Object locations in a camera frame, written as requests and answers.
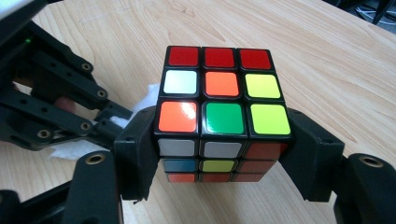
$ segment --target wooden table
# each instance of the wooden table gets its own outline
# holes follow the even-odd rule
[[[159,83],[168,45],[270,49],[288,107],[346,143],[345,155],[396,165],[396,35],[319,0],[79,1],[35,22],[94,64],[110,99],[132,107]],[[0,189],[27,200],[73,174],[51,149],[0,149]],[[334,223],[330,203],[303,201],[276,164],[259,183],[170,184],[160,168],[126,223]]]

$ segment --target table surface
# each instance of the table surface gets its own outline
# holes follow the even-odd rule
[[[269,49],[288,107],[344,141],[346,156],[396,165],[396,35],[319,0],[66,0],[34,21],[130,108],[160,82],[169,45]],[[50,153],[2,145],[0,189],[24,201],[68,181],[75,162]],[[159,168],[148,201],[123,211],[126,223],[334,223],[334,199],[305,202],[280,164],[259,183],[170,184]]]

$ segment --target rubik's cube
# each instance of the rubik's cube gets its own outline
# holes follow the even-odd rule
[[[267,49],[170,46],[154,121],[170,182],[257,182],[291,142]]]

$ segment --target cube face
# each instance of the cube face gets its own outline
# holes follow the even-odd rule
[[[169,182],[257,182],[292,143],[267,49],[170,46],[154,120]]]

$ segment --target white tissue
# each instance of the white tissue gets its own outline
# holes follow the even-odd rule
[[[130,119],[122,119],[114,116],[111,117],[110,120],[115,124],[119,125],[121,128],[125,128],[128,123],[134,118],[134,115],[137,112],[144,108],[157,104],[159,90],[160,84],[148,85],[148,94],[145,96],[145,98],[143,98],[143,100],[141,100],[134,106],[134,108],[132,109],[134,113],[132,114]],[[85,140],[68,142],[53,146],[52,148],[55,150],[52,152],[52,154],[50,154],[50,157],[63,158],[68,160],[77,160],[90,152],[107,150],[103,147],[99,147]]]

